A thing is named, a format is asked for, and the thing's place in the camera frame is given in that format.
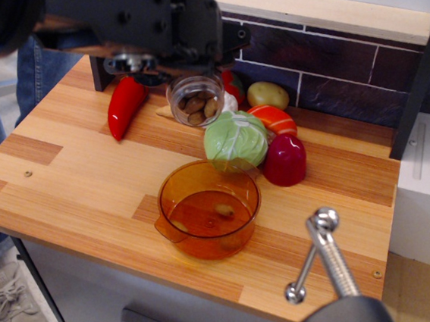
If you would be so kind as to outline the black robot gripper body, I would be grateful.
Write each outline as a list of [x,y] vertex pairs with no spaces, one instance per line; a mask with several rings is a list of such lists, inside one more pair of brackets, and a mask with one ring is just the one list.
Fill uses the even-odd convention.
[[251,32],[221,17],[216,0],[86,0],[109,73],[156,86],[230,67]]

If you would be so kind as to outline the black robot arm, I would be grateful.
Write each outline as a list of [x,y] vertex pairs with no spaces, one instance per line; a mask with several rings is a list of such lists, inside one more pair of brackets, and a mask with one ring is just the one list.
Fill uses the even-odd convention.
[[224,20],[216,0],[0,0],[0,56],[29,37],[156,86],[232,67],[251,33]]

